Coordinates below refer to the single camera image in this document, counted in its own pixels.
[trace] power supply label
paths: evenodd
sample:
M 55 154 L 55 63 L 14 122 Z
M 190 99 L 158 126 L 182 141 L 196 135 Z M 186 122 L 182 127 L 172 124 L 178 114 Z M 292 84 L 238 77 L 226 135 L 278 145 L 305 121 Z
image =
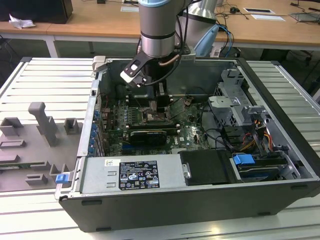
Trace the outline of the power supply label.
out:
M 160 188 L 157 161 L 120 162 L 120 190 L 155 188 Z

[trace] computer case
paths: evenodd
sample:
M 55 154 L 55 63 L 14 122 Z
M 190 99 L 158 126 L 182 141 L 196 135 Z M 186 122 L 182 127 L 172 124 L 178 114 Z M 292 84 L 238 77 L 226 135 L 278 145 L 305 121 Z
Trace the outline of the computer case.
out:
M 17 19 L 65 24 L 73 12 L 71 0 L 0 0 L 0 21 Z

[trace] white paper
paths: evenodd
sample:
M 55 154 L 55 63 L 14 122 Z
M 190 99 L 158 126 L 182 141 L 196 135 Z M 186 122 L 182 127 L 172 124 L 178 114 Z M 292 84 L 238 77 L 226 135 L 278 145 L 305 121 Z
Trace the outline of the white paper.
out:
M 21 30 L 22 28 L 32 28 L 36 26 L 32 20 L 21 20 L 11 16 L 10 14 L 9 16 L 9 23 L 17 29 Z
M 254 19 L 257 20 L 271 20 L 271 21 L 285 21 L 282 17 L 280 16 L 272 16 L 272 15 L 256 15 L 256 14 L 251 14 L 251 16 Z
M 121 162 L 121 159 L 105 159 L 104 160 L 104 166 L 109 167 L 109 166 L 119 166 Z
M 136 7 L 136 6 L 122 6 L 121 7 L 121 12 L 138 13 L 139 12 L 139 7 Z

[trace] blue latch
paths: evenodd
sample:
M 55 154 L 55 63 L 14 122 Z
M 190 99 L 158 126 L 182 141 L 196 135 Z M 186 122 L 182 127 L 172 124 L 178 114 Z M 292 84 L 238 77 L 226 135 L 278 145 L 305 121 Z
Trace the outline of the blue latch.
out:
M 233 157 L 233 160 L 236 165 L 256 163 L 251 154 L 237 154 Z
M 56 184 L 67 184 L 69 183 L 69 174 L 68 173 L 60 173 L 55 178 Z
M 218 31 L 219 26 L 214 25 L 212 28 L 209 29 L 208 32 L 204 34 L 200 41 L 195 45 L 194 51 L 197 57 L 205 57 L 211 52 L 212 45 L 216 40 Z

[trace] wooden desk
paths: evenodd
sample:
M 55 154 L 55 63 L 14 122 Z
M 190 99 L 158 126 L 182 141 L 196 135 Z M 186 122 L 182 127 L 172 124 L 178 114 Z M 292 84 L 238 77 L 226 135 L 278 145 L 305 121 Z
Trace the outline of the wooden desk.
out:
M 291 0 L 228 0 L 236 4 L 242 13 L 243 8 L 271 9 L 285 21 L 255 20 L 252 16 L 229 15 L 226 20 L 234 35 L 234 47 L 287 49 L 320 51 L 320 25 L 297 23 L 288 16 L 300 13 L 301 9 L 290 6 Z M 37 27 L 19 30 L 7 22 L 0 22 L 0 34 L 4 38 L 38 39 L 47 44 L 51 57 L 58 57 L 55 41 L 120 42 L 137 43 L 140 36 L 140 18 L 137 12 L 122 12 L 123 4 L 107 2 L 97 4 L 95 0 L 72 0 L 73 14 L 67 24 L 36 23 Z M 300 1 L 300 6 L 308 12 L 309 7 L 320 8 L 320 4 Z M 229 13 L 225 5 L 216 12 Z M 224 19 L 218 16 L 221 24 Z M 215 45 L 226 42 L 226 34 L 219 32 Z
M 18 29 L 13 27 L 7 21 L 0 21 L 0 34 L 2 33 L 11 33 L 11 34 L 38 34 L 46 35 L 47 30 L 50 27 L 51 23 L 48 22 L 37 22 L 35 27 Z
M 72 0 L 72 5 L 73 14 L 67 24 L 51 24 L 47 34 L 134 39 L 140 37 L 139 13 L 121 11 L 121 3 L 97 4 L 95 0 Z
M 302 13 L 302 10 L 291 6 L 291 0 L 228 0 L 228 3 L 235 4 L 243 14 L 248 14 L 243 8 L 270 9 L 275 14 L 282 16 L 285 21 L 256 20 L 251 15 L 245 16 L 228 15 L 226 20 L 228 29 L 234 35 L 235 47 L 252 47 L 253 45 L 261 48 L 275 49 L 301 49 L 304 50 L 316 47 L 320 49 L 320 25 L 316 23 L 297 23 L 297 21 L 288 16 L 292 13 Z M 320 8 L 319 3 L 300 1 L 299 5 L 306 12 L 311 12 L 308 8 Z M 216 13 L 228 12 L 230 6 L 217 7 Z M 221 16 L 217 17 L 221 24 L 225 24 Z M 226 41 L 226 34 L 220 32 L 216 41 Z

